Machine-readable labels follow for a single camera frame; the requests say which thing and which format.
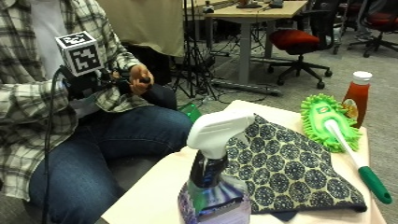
white spray nozzle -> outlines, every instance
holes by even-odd
[[[198,149],[205,158],[221,159],[226,154],[225,145],[231,137],[237,135],[247,143],[239,133],[254,120],[254,113],[243,109],[202,115],[190,129],[186,145]]]

green handle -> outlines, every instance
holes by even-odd
[[[361,178],[365,182],[365,184],[369,186],[370,191],[374,193],[375,197],[382,203],[391,203],[392,199],[390,197],[389,191],[381,181],[381,179],[377,177],[375,173],[367,166],[362,166],[358,169]]]

bottle cap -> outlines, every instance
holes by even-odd
[[[354,84],[367,85],[370,84],[370,79],[371,79],[371,73],[369,72],[358,71],[353,73],[351,81]]]

chair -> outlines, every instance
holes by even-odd
[[[354,31],[358,30],[358,15],[362,6],[363,0],[349,0],[346,3],[338,5],[338,13],[342,15],[343,21],[343,30],[345,33],[347,28],[351,28]]]
[[[359,22],[363,26],[379,32],[377,37],[365,42],[350,43],[347,50],[355,45],[365,45],[367,48],[363,57],[370,56],[370,51],[377,51],[381,46],[398,52],[398,43],[383,40],[383,34],[396,34],[398,31],[398,1],[369,0],[363,5],[363,12],[359,15]]]
[[[313,8],[299,13],[294,17],[298,29],[278,30],[270,34],[270,41],[274,46],[285,50],[290,55],[298,55],[298,60],[286,63],[270,63],[269,73],[273,73],[275,66],[290,66],[278,76],[277,84],[285,84],[285,76],[295,71],[295,76],[299,76],[301,70],[305,70],[313,77],[318,79],[317,88],[323,89],[325,83],[322,77],[313,71],[313,68],[325,69],[325,76],[331,76],[331,70],[327,66],[303,62],[303,54],[330,49],[334,43],[333,23],[337,15],[338,1],[315,0]],[[313,34],[303,31],[302,21],[310,18],[310,26]]]

person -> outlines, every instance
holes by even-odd
[[[1,192],[44,207],[50,122],[48,215],[54,223],[94,223],[124,194],[106,162],[178,151],[192,121],[141,98],[153,76],[94,0],[0,0],[0,30]],[[69,101],[57,81],[49,120],[52,78],[64,64],[54,37],[81,31],[96,38],[102,61],[129,69],[130,92],[113,87]],[[144,77],[150,83],[140,82]]]
[[[358,29],[357,29],[357,35],[355,35],[355,39],[362,42],[373,40],[371,30],[361,22],[361,15],[365,12],[365,5],[366,5],[367,1],[371,1],[370,11],[373,11],[374,9],[379,8],[383,5],[383,1],[381,1],[381,0],[365,0],[362,2],[362,6],[359,9],[358,18],[357,18]]]

